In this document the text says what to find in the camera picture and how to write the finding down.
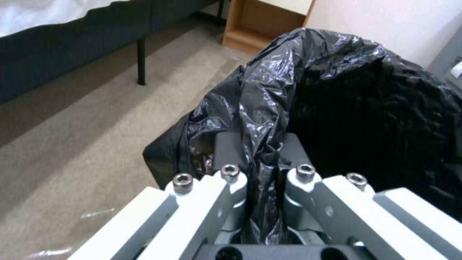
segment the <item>mattress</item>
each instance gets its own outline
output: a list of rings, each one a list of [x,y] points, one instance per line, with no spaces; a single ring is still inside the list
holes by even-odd
[[[0,0],[0,37],[40,25],[67,23],[118,1],[129,0]]]

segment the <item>metal bolt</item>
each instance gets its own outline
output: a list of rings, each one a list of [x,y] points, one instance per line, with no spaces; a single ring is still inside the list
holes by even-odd
[[[189,173],[179,173],[173,177],[173,190],[179,194],[189,193],[193,189],[193,177]]]
[[[358,189],[364,191],[367,186],[367,179],[359,173],[348,173],[346,179],[349,180]]]
[[[304,183],[311,182],[316,173],[316,169],[310,164],[300,164],[296,171],[297,179]]]
[[[225,164],[221,168],[221,178],[228,183],[234,183],[239,176],[239,166],[235,164]]]

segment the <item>black plastic bag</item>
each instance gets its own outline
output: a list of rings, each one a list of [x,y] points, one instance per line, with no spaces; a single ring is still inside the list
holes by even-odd
[[[296,133],[322,177],[366,176],[380,191],[405,186],[462,218],[462,99],[450,86],[383,46],[357,36],[297,29],[148,145],[161,188],[178,172],[201,178],[216,133],[242,134],[249,221],[243,243],[288,243],[277,185],[281,137]]]

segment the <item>wooden nightstand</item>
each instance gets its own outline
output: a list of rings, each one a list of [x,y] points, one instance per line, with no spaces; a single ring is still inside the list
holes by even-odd
[[[232,0],[223,46],[257,54],[277,36],[305,26],[316,0]]]

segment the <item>black metal leg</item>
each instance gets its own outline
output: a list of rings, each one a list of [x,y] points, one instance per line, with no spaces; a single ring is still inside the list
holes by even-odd
[[[144,44],[144,37],[139,39],[136,42],[137,45],[137,54],[138,54],[138,84],[146,85],[145,80],[145,44]]]
[[[225,0],[220,0],[219,6],[218,6],[218,14],[217,14],[218,19],[221,18],[221,14],[223,13],[223,4],[224,3],[225,3]]]

